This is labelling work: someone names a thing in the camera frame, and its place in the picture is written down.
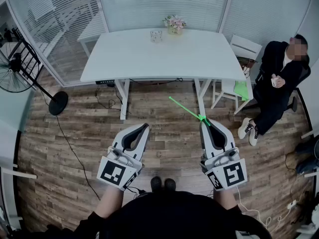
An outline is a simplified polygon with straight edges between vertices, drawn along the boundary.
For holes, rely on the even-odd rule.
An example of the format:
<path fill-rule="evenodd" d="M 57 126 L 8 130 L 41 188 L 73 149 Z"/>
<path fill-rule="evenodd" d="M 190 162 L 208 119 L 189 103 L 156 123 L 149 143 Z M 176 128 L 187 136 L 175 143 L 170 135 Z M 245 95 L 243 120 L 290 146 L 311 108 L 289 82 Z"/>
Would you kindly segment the person's black shoe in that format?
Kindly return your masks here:
<path fill-rule="evenodd" d="M 162 190 L 162 180 L 159 176 L 155 176 L 151 179 L 151 190 L 152 192 L 159 192 Z"/>
<path fill-rule="evenodd" d="M 164 181 L 164 189 L 166 191 L 175 191 L 176 190 L 176 182 L 171 178 L 166 178 Z"/>

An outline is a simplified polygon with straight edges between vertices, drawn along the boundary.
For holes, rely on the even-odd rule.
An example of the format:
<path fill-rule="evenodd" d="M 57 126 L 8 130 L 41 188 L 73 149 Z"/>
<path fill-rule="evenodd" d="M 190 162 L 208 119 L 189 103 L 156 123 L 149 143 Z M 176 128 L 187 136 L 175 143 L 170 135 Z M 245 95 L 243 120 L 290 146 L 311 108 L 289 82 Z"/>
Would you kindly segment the pink flowers in pot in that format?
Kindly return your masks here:
<path fill-rule="evenodd" d="M 162 21 L 171 35 L 182 35 L 182 30 L 186 27 L 185 20 L 178 15 L 168 15 Z"/>

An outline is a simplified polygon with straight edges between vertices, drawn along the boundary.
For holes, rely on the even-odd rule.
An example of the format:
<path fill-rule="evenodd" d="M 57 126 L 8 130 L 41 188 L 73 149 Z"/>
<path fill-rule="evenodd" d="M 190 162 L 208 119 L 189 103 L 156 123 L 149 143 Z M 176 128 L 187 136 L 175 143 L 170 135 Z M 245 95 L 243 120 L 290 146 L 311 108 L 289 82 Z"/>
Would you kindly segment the green plastic stick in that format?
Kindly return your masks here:
<path fill-rule="evenodd" d="M 181 108 L 183 108 L 185 111 L 187 111 L 188 113 L 190 113 L 191 115 L 193 115 L 195 118 L 197 118 L 198 120 L 200 120 L 201 122 L 205 123 L 207 126 L 210 126 L 210 122 L 207 120 L 206 116 L 202 116 L 201 114 L 195 114 L 192 111 L 190 111 L 188 108 L 186 108 L 185 106 L 183 106 L 182 104 L 180 104 L 178 101 L 176 101 L 175 99 L 173 99 L 171 96 L 168 97 L 171 101 L 173 101 L 175 104 L 177 104 L 178 106 L 180 106 Z"/>

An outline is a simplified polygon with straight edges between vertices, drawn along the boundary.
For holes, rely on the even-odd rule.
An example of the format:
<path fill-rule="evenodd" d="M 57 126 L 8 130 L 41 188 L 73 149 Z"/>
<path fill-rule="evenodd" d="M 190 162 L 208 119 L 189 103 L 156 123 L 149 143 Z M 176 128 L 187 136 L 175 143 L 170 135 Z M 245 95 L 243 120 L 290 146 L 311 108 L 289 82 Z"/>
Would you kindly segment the person's right forearm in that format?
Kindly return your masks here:
<path fill-rule="evenodd" d="M 235 200 L 234 194 L 231 189 L 222 191 L 216 191 L 214 189 L 213 199 L 227 210 L 238 207 L 238 204 Z"/>

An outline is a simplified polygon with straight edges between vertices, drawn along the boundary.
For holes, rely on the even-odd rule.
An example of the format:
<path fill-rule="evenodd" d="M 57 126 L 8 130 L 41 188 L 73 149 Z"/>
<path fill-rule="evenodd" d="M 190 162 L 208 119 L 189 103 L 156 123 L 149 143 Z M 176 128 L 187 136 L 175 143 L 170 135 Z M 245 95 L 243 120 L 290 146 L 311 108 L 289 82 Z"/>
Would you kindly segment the person's left black shoe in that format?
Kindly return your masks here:
<path fill-rule="evenodd" d="M 162 190 L 162 180 L 159 176 L 155 176 L 151 179 L 151 190 L 152 192 L 159 192 Z"/>

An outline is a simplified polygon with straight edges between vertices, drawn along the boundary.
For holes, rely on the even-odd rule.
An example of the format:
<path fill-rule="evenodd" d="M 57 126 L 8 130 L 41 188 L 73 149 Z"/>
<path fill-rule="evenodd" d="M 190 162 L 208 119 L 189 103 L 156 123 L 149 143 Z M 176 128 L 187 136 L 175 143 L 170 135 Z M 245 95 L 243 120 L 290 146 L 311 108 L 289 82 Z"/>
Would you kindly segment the clear glass vase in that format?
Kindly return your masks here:
<path fill-rule="evenodd" d="M 150 38 L 152 43 L 160 43 L 162 41 L 162 31 L 161 30 L 151 30 Z"/>

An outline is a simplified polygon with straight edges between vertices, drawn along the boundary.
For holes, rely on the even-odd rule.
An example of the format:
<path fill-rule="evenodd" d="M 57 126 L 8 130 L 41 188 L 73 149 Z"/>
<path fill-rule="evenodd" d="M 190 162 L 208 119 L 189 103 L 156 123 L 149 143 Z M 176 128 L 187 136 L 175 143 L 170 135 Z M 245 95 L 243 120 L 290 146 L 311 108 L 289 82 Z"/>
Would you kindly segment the person's black top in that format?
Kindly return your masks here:
<path fill-rule="evenodd" d="M 214 199 L 181 191 L 138 197 L 102 218 L 93 212 L 73 232 L 73 239 L 237 239 L 242 234 L 272 239 L 264 226 L 229 210 Z"/>

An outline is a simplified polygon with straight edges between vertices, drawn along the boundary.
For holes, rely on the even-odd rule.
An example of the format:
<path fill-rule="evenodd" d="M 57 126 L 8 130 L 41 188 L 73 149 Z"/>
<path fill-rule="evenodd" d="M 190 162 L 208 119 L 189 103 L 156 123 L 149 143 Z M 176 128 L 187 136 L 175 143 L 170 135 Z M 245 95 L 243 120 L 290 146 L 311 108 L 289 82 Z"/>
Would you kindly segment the white desk frame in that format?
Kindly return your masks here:
<path fill-rule="evenodd" d="M 17 178 L 37 176 L 18 171 L 17 154 L 21 131 L 0 120 L 0 227 L 7 233 L 21 229 L 22 216 L 17 211 Z"/>

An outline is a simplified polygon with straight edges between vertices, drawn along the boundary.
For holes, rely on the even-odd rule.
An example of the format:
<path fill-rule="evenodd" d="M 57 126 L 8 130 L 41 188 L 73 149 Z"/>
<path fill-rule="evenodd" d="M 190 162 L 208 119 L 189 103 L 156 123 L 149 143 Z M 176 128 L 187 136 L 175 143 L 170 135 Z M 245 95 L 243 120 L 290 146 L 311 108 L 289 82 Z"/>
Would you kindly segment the person's left forearm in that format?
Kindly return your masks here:
<path fill-rule="evenodd" d="M 123 197 L 124 192 L 122 190 L 108 185 L 94 212 L 102 218 L 109 217 L 122 207 Z"/>

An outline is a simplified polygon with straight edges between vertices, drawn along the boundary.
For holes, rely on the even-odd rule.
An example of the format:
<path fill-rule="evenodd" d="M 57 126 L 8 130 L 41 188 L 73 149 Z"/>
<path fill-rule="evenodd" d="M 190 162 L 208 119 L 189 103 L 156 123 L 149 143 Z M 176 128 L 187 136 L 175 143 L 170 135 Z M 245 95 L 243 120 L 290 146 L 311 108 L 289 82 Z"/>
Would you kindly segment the green cloth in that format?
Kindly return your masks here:
<path fill-rule="evenodd" d="M 235 81 L 234 93 L 238 94 L 242 101 L 249 100 L 247 83 L 244 81 Z"/>

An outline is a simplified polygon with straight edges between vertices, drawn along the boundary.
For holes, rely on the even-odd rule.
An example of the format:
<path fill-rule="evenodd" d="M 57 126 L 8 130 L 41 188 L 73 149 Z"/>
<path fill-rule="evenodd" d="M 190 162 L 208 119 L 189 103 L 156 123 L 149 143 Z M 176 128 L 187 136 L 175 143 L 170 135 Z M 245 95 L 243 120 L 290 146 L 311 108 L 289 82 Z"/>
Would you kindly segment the person's right black shoe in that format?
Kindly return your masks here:
<path fill-rule="evenodd" d="M 166 178 L 164 181 L 164 189 L 166 191 L 175 191 L 176 190 L 176 182 L 171 178 Z"/>

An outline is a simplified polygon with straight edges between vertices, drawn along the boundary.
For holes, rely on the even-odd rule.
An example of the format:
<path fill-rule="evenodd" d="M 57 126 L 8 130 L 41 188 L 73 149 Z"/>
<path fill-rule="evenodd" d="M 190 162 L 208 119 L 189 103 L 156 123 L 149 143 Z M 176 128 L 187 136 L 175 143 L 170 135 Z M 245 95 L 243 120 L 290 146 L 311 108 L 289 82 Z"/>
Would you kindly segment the white chair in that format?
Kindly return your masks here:
<path fill-rule="evenodd" d="M 250 79 L 250 69 L 256 63 L 257 56 L 259 55 L 262 45 L 252 42 L 248 39 L 242 38 L 237 35 L 233 35 L 230 41 L 230 46 L 236 55 L 239 64 L 243 70 L 247 83 L 249 100 L 242 101 L 241 97 L 234 93 L 235 80 L 221 80 L 221 91 L 216 91 L 216 81 L 212 83 L 213 86 L 213 98 L 212 106 L 213 109 L 219 100 L 224 97 L 235 101 L 235 112 L 234 114 L 239 113 L 251 100 L 253 100 L 253 90 L 252 83 Z"/>

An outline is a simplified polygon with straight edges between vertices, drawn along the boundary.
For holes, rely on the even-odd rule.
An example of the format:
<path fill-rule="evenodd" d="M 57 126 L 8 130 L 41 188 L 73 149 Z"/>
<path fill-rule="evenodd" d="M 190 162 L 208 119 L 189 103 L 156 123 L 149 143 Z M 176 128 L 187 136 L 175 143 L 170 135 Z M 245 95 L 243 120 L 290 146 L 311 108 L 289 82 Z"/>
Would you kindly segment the white table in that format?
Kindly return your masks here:
<path fill-rule="evenodd" d="M 186 29 L 182 35 L 162 32 L 151 42 L 150 29 L 107 32 L 100 35 L 80 81 L 114 80 L 127 108 L 131 79 L 193 79 L 199 113 L 205 115 L 203 96 L 212 80 L 244 81 L 245 75 L 225 36 Z"/>

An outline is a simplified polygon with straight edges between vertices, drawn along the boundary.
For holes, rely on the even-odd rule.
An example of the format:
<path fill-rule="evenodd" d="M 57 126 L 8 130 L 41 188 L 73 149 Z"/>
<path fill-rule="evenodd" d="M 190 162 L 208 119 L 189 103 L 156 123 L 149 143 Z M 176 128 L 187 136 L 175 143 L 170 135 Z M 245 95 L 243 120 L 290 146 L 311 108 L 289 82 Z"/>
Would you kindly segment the black office chair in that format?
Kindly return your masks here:
<path fill-rule="evenodd" d="M 307 61 L 303 61 L 302 62 L 302 72 L 301 72 L 301 75 L 299 77 L 299 81 L 297 83 L 297 85 L 299 85 L 303 80 L 305 80 L 310 74 L 311 74 L 311 69 L 309 67 L 309 64 Z M 256 78 L 256 84 L 261 81 L 261 79 L 264 77 L 264 74 L 265 74 L 265 70 L 263 69 L 263 66 L 261 65 L 260 66 L 260 69 L 259 69 L 259 74 Z M 255 91 L 255 94 L 254 94 L 257 98 L 257 103 L 256 104 L 253 104 L 253 105 L 250 105 L 248 107 L 245 108 L 245 110 L 247 109 L 254 109 L 254 108 L 258 108 L 260 106 L 260 103 L 261 103 L 261 100 L 262 98 L 260 97 L 260 94 L 258 94 L 258 91 Z M 289 104 L 286 108 L 286 111 L 289 110 L 289 109 L 292 109 L 294 112 L 297 111 L 297 107 L 298 107 L 298 101 L 297 101 L 297 98 L 296 97 L 293 97 L 293 101 L 291 104 Z"/>

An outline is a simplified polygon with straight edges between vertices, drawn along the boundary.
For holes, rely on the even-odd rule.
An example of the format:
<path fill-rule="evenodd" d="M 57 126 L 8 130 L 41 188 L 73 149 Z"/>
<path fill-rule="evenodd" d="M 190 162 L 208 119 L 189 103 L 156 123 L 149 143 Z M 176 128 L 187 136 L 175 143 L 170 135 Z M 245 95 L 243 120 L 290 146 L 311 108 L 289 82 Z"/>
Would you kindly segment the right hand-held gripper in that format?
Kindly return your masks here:
<path fill-rule="evenodd" d="M 221 123 L 209 119 L 208 126 L 200 123 L 202 147 L 205 150 L 200 165 L 216 191 L 230 189 L 247 182 L 246 163 L 231 131 Z M 215 150 L 225 151 L 214 156 Z"/>

